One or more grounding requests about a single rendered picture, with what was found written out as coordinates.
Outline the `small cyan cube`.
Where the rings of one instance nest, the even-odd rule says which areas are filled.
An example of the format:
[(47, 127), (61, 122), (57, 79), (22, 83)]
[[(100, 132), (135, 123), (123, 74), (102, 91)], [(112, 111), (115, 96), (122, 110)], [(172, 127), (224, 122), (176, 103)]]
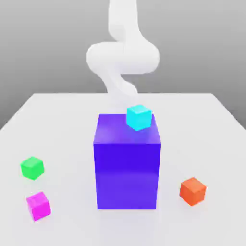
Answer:
[(152, 110), (144, 105), (135, 105), (127, 108), (126, 124), (139, 131), (151, 126)]

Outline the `small orange cube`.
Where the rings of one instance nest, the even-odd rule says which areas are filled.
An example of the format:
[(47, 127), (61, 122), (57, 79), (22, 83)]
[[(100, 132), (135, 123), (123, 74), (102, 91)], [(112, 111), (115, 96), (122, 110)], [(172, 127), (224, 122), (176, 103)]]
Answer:
[(194, 206), (204, 200), (206, 189), (207, 187), (204, 184), (192, 177), (181, 182), (179, 195), (190, 206)]

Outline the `small green cube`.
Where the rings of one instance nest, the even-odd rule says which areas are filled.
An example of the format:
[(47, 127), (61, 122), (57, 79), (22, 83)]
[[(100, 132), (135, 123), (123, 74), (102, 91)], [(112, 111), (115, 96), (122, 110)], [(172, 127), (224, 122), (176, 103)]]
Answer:
[(21, 163), (22, 175), (31, 180), (37, 179), (45, 171), (43, 161), (36, 157), (29, 157)]

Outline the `small magenta cube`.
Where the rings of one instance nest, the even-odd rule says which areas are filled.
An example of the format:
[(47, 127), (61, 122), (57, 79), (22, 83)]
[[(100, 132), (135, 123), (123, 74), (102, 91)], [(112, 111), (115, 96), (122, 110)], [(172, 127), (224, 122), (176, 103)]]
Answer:
[(43, 192), (27, 197), (26, 201), (33, 221), (38, 221), (51, 214), (49, 200)]

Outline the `large purple box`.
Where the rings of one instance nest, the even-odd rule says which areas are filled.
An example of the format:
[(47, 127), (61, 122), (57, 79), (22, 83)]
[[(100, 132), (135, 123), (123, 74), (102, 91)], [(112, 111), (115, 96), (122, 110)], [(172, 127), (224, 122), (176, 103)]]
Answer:
[(156, 208), (161, 141), (154, 118), (135, 131), (126, 115), (101, 114), (93, 147), (98, 209)]

